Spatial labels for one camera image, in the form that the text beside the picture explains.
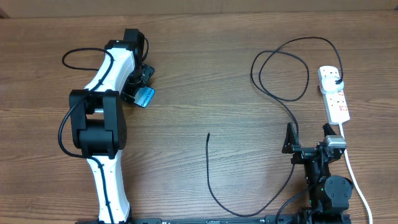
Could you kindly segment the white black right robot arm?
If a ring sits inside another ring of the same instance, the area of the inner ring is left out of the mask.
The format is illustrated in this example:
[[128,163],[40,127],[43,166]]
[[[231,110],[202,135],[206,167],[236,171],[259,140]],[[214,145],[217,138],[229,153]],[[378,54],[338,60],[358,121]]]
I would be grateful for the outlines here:
[[329,164],[341,159],[346,150],[345,139],[337,135],[331,126],[323,125],[324,139],[315,147],[302,147],[292,123],[287,124],[287,132],[282,153],[291,154],[293,165],[304,166],[307,189],[289,199],[292,202],[303,194],[308,194],[310,206],[301,208],[290,216],[291,223],[350,223],[349,200],[353,192],[353,182],[340,175],[331,175]]

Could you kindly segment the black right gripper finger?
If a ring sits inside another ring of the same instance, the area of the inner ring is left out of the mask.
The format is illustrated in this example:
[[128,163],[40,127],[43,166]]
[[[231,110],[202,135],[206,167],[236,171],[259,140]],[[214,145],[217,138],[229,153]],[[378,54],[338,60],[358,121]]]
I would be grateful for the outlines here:
[[324,132],[324,137],[329,135],[336,135],[335,131],[333,130],[333,128],[330,126],[329,123],[325,123],[323,125],[323,132]]
[[284,145],[282,147],[282,153],[293,154],[300,149],[300,142],[295,132],[293,122],[287,124],[287,131],[285,136]]

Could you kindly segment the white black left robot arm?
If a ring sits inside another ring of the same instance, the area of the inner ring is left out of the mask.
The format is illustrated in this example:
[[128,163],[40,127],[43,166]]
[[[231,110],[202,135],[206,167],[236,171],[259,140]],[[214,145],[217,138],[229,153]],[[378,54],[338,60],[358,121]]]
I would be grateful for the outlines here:
[[127,141],[123,103],[146,108],[155,95],[148,86],[155,70],[145,64],[149,42],[138,29],[126,29],[121,40],[110,40],[101,52],[104,60],[96,76],[69,95],[65,115],[72,140],[81,149],[95,180],[99,215],[95,223],[132,223],[122,174],[122,150]]

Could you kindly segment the Samsung Galaxy smartphone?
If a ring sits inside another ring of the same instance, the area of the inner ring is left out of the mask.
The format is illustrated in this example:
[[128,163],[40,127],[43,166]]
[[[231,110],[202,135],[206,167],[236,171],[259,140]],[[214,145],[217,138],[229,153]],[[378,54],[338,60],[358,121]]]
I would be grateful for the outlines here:
[[147,108],[155,95],[155,90],[151,87],[145,86],[140,88],[134,96],[134,104],[141,108]]

